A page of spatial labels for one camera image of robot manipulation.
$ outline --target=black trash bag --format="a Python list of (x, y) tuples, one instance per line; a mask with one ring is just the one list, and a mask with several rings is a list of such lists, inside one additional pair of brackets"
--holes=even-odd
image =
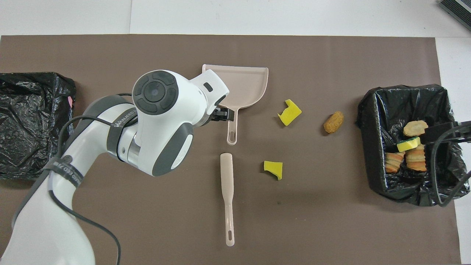
[[(429, 127), (454, 121), (447, 90), (436, 84), (371, 89), (358, 105), (356, 125), (361, 129), (370, 188), (396, 202), (433, 206), (437, 202), (429, 170), (407, 169), (405, 161), (396, 174), (388, 174), (384, 168), (384, 153), (398, 151), (396, 144), (409, 138), (403, 135), (404, 126), (416, 120), (424, 120)], [(425, 146), (428, 169), (431, 149), (431, 144)], [(466, 166), (457, 143), (440, 144), (436, 161), (439, 193), (444, 200), (466, 174)], [(469, 192), (466, 182), (454, 199)]]
[(74, 81), (57, 73), (0, 74), (0, 179), (39, 177), (72, 118), (75, 92)]

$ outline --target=yellow sponge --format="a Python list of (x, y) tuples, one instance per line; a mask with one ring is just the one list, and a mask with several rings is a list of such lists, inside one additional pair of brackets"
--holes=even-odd
[(288, 126), (297, 116), (299, 116), (299, 114), (301, 114), (302, 111), (294, 102), (291, 101), (291, 99), (287, 99), (285, 102), (288, 107), (284, 109), (281, 115), (278, 114), (278, 117), (280, 117), (285, 126)]
[(399, 152), (407, 151), (416, 148), (420, 144), (420, 138), (418, 136), (412, 137), (406, 141), (400, 141), (397, 143)]
[(278, 180), (281, 180), (281, 175), (283, 172), (283, 163), (282, 162), (271, 162), (271, 161), (263, 161), (263, 170), (270, 171), (273, 175), (275, 175)]

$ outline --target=white tile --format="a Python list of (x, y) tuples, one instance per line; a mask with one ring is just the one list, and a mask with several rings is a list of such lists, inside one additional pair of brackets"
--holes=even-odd
[(131, 0), (0, 0), (0, 35), (129, 33)]
[(471, 37), (436, 0), (133, 0), (130, 33)]
[[(471, 38), (437, 38), (436, 44), (441, 83), (449, 92), (455, 120), (471, 120)], [(470, 167), (471, 144), (462, 147)], [(455, 200), (455, 209), (461, 263), (471, 264), (471, 195)]]

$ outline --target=beige dustpan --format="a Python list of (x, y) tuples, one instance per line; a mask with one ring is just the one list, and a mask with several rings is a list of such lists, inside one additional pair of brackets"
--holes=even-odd
[(234, 121), (227, 125), (227, 143), (237, 142), (237, 112), (261, 99), (268, 82), (268, 68), (203, 65), (203, 73), (211, 69), (229, 88), (229, 95), (220, 103), (234, 111)]

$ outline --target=black strap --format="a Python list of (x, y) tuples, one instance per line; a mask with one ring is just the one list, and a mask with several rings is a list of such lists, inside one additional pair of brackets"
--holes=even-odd
[(108, 131), (108, 139), (106, 140), (106, 148), (108, 152), (121, 160), (118, 156), (118, 145), (122, 131), (128, 122), (138, 115), (136, 108), (130, 108), (124, 111), (110, 126)]
[(83, 175), (68, 161), (60, 157), (52, 157), (49, 162), (44, 166), (44, 169), (49, 169), (70, 181), (76, 188), (82, 183)]

